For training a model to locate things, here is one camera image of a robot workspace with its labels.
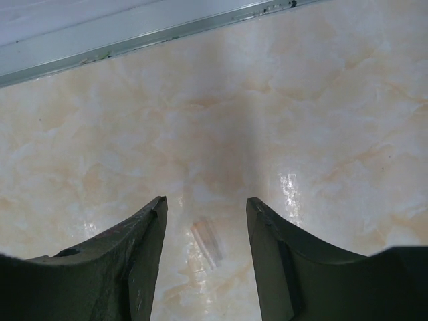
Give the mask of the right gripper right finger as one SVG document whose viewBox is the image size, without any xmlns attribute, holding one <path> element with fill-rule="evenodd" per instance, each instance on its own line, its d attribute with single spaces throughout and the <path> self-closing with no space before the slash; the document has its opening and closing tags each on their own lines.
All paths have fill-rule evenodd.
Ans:
<svg viewBox="0 0 428 321">
<path fill-rule="evenodd" d="M 264 320 L 426 320 L 427 248 L 372 256 L 327 243 L 256 197 L 246 205 Z"/>
</svg>

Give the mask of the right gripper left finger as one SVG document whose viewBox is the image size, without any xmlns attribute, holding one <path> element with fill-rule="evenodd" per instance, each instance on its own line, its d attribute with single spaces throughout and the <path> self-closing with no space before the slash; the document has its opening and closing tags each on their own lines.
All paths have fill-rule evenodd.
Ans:
<svg viewBox="0 0 428 321">
<path fill-rule="evenodd" d="M 1 255 L 2 320 L 149 320 L 167 198 L 54 256 Z"/>
</svg>

